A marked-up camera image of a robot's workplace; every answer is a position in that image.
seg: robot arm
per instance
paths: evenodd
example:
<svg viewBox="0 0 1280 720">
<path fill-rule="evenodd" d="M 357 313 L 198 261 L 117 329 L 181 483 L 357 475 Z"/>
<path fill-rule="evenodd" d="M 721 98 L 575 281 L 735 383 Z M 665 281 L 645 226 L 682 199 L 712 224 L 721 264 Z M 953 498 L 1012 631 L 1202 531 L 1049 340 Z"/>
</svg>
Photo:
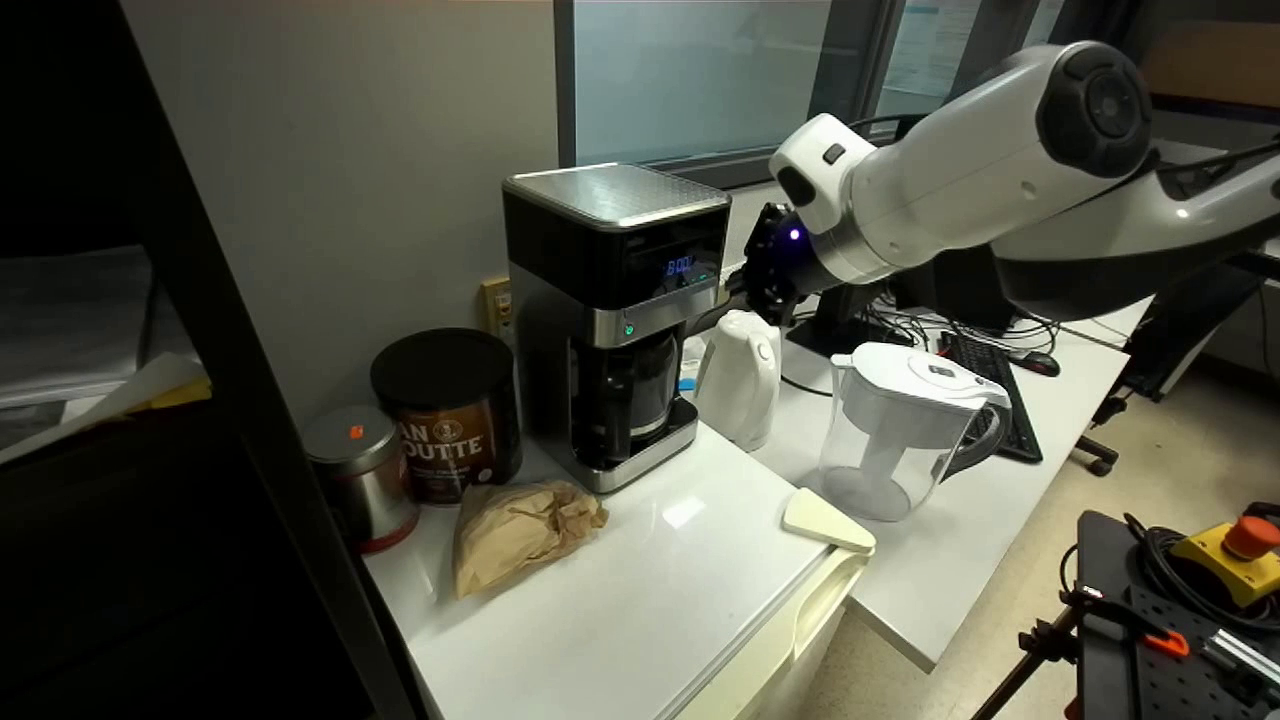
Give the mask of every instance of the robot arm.
<svg viewBox="0 0 1280 720">
<path fill-rule="evenodd" d="M 814 116 L 768 166 L 795 218 L 746 247 L 757 308 L 991 242 L 1008 299 L 1067 318 L 1280 230 L 1280 158 L 1170 193 L 1139 71 L 1093 40 L 1023 49 L 889 148 Z"/>
</svg>

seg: label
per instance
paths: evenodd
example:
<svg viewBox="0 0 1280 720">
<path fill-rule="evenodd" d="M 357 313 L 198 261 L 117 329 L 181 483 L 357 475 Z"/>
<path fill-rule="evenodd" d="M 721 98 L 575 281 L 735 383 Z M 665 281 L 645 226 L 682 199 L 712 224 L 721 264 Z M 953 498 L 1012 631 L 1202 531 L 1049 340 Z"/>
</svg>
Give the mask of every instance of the label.
<svg viewBox="0 0 1280 720">
<path fill-rule="evenodd" d="M 497 481 L 498 442 L 489 400 L 445 412 L 395 412 L 412 494 L 455 505 L 467 483 Z"/>
</svg>

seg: coffee maker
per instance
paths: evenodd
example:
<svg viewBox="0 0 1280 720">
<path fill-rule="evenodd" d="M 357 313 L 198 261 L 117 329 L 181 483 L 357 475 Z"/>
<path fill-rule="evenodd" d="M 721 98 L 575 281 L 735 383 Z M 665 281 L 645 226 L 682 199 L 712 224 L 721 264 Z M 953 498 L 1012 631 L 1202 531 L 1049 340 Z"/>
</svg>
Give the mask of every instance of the coffee maker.
<svg viewBox="0 0 1280 720">
<path fill-rule="evenodd" d="M 682 325 L 721 303 L 729 197 L 634 164 L 505 185 L 521 412 L 583 488 L 616 492 L 694 434 Z"/>
</svg>

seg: coffee can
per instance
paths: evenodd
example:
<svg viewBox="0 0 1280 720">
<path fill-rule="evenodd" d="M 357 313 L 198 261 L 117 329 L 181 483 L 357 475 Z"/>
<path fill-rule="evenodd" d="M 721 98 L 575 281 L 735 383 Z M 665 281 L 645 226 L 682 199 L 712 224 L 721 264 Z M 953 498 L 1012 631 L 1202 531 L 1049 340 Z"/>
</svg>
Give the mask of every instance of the coffee can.
<svg viewBox="0 0 1280 720">
<path fill-rule="evenodd" d="M 467 483 L 517 475 L 521 427 L 505 340 L 477 329 L 403 334 L 370 358 L 370 390 L 395 419 L 419 505 L 455 505 Z"/>
<path fill-rule="evenodd" d="M 302 447 L 352 546 L 384 552 L 417 526 L 403 447 L 380 409 L 347 405 L 316 416 Z"/>
</svg>

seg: floor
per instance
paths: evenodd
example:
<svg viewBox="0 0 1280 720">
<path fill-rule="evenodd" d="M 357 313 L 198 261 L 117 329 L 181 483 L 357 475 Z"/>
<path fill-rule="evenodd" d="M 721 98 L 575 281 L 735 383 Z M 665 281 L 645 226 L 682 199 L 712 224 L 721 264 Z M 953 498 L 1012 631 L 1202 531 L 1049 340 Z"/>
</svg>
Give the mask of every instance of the floor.
<svg viewBox="0 0 1280 720">
<path fill-rule="evenodd" d="M 1280 390 L 1273 383 L 1191 367 L 1166 400 L 1133 400 L 1093 434 L 1120 447 L 1120 463 L 1104 481 L 1081 463 L 1055 475 L 935 670 L 921 670 L 860 610 L 848 610 L 805 720 L 970 716 L 1021 659 L 1016 631 L 1060 610 L 1055 567 L 1085 509 L 1197 531 L 1234 515 L 1246 498 L 1280 494 Z M 1055 720 L 1072 694 L 1072 669 L 1045 664 L 1001 716 Z"/>
</svg>

